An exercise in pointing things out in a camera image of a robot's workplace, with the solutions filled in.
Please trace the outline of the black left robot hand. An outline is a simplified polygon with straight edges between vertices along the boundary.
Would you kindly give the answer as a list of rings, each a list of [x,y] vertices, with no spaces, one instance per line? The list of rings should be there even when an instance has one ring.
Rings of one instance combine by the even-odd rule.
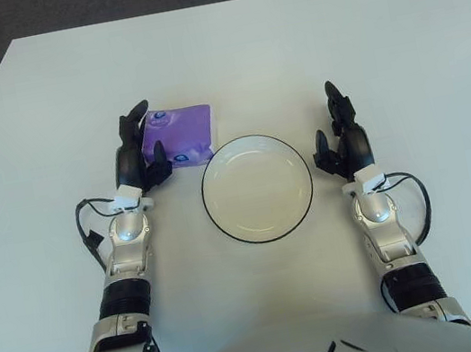
[[[164,145],[157,140],[152,162],[145,161],[142,151],[149,103],[140,101],[128,115],[120,116],[121,146],[116,151],[116,184],[142,189],[147,193],[170,177],[173,164],[167,159]]]

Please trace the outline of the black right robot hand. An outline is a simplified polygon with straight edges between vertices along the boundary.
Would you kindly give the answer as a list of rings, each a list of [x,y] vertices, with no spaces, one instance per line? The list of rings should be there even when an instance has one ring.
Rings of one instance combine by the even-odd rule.
[[[324,131],[315,132],[315,166],[348,181],[354,180],[357,171],[374,163],[373,152],[366,131],[355,121],[356,111],[350,98],[343,96],[329,80],[324,84],[327,109],[330,113],[333,134],[339,138],[336,150],[328,145]]]

